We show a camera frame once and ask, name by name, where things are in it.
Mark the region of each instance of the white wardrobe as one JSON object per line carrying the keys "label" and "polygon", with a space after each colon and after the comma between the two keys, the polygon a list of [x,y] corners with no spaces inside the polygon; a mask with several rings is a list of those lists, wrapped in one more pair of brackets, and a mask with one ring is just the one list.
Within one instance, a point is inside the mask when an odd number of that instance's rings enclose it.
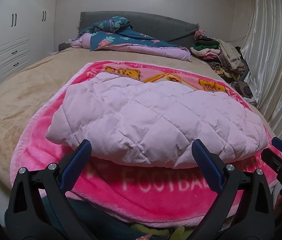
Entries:
{"label": "white wardrobe", "polygon": [[0,0],[0,83],[54,50],[56,0]]}

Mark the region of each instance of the gray headboard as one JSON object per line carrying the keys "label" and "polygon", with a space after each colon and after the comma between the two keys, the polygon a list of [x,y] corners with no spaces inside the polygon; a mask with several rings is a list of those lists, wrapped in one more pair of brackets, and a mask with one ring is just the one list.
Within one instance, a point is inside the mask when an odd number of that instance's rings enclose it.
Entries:
{"label": "gray headboard", "polygon": [[154,37],[158,40],[190,48],[194,42],[193,34],[199,29],[198,24],[187,23],[177,19],[149,13],[125,11],[82,12],[79,32],[93,26],[95,22],[104,21],[113,16],[128,19],[133,30]]}

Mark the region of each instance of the metal screw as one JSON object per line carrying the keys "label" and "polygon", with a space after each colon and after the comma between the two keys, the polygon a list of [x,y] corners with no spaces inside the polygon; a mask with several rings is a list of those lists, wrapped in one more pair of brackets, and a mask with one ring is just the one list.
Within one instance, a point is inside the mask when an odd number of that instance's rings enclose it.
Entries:
{"label": "metal screw", "polygon": [[23,174],[23,173],[25,173],[25,172],[26,172],[26,168],[22,167],[22,168],[19,169],[19,173],[20,173],[20,174]]}
{"label": "metal screw", "polygon": [[235,167],[232,164],[228,164],[226,167],[228,171],[233,171],[235,169]]}
{"label": "metal screw", "polygon": [[56,168],[56,163],[51,163],[48,168],[49,170],[54,170]]}
{"label": "metal screw", "polygon": [[257,173],[258,173],[259,175],[262,175],[262,174],[263,174],[263,170],[262,170],[262,169],[257,169]]}

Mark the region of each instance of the white wall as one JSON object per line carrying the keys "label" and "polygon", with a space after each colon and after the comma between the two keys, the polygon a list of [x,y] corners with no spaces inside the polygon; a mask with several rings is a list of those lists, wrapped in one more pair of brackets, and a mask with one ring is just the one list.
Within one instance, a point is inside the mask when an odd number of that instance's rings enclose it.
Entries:
{"label": "white wall", "polygon": [[76,38],[82,11],[137,11],[199,23],[206,34],[231,39],[236,0],[57,0],[55,46]]}
{"label": "white wall", "polygon": [[230,40],[233,46],[242,46],[247,35],[253,10],[253,0],[236,0],[235,16]]}

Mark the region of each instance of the light pink quilted jacket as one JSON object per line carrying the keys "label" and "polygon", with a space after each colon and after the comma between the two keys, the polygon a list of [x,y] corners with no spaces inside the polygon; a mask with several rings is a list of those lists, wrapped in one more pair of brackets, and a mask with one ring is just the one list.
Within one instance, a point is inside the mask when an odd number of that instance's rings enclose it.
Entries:
{"label": "light pink quilted jacket", "polygon": [[46,138],[73,149],[88,139],[92,156],[175,169],[197,166],[195,139],[224,162],[248,158],[268,144],[260,117],[224,92],[105,72],[68,87]]}

